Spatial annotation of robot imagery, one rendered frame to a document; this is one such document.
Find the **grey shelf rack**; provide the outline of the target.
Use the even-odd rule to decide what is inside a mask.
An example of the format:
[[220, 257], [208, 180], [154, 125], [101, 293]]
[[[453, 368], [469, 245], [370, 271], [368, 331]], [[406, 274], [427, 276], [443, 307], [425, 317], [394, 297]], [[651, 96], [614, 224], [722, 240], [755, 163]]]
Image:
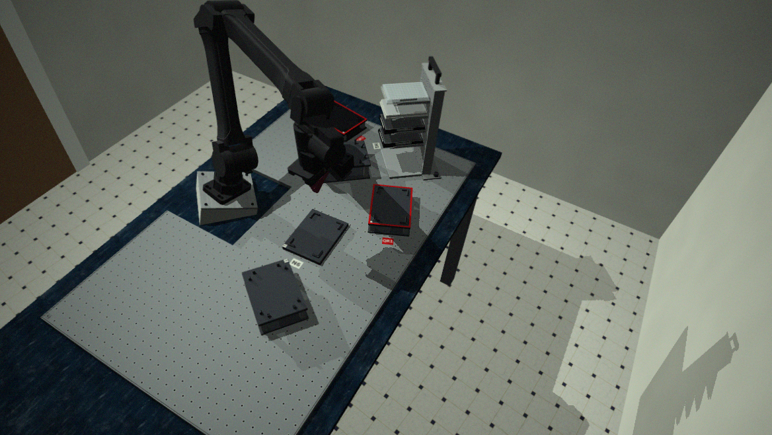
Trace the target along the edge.
[[403, 116], [402, 118], [393, 119], [393, 121], [422, 119], [426, 129], [424, 131], [397, 132], [391, 134], [391, 136], [420, 133], [423, 143], [420, 143], [420, 145], [398, 145], [390, 147], [390, 149], [381, 149], [389, 179], [431, 174], [445, 91], [434, 91], [423, 66], [420, 82], [423, 82], [426, 87], [430, 100], [398, 102], [394, 106], [424, 104], [427, 116]]

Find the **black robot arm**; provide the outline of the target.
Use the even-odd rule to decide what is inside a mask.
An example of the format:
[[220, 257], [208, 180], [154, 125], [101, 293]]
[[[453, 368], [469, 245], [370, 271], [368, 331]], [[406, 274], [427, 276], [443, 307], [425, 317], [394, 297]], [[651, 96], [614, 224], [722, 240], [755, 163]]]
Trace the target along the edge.
[[354, 156], [346, 152], [344, 137], [328, 120], [334, 110], [334, 95], [254, 25], [254, 13], [245, 4], [238, 0], [206, 1], [194, 17], [194, 27], [205, 46], [217, 118], [217, 141], [212, 142], [214, 180], [203, 185], [207, 195], [221, 205], [243, 195], [251, 184], [242, 172], [250, 174], [258, 166], [252, 137], [244, 136], [239, 121], [228, 37], [288, 102], [297, 146], [310, 151], [300, 152], [303, 170], [316, 175], [325, 167], [337, 182], [351, 173]]

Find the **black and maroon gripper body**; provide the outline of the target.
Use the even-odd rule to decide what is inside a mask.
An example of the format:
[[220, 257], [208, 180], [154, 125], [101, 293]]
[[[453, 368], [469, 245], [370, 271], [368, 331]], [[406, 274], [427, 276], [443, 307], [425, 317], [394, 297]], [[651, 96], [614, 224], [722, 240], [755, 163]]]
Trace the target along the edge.
[[300, 152], [310, 153], [309, 150], [302, 150], [302, 149], [299, 149], [297, 146], [297, 154], [299, 159], [294, 161], [292, 165], [288, 166], [287, 171], [289, 174], [293, 176], [294, 175], [300, 176], [305, 181], [305, 184], [314, 185], [318, 180], [320, 180], [320, 178], [323, 175], [327, 173], [327, 170], [325, 169], [325, 167], [323, 167], [316, 175], [309, 173], [309, 171], [304, 171]]

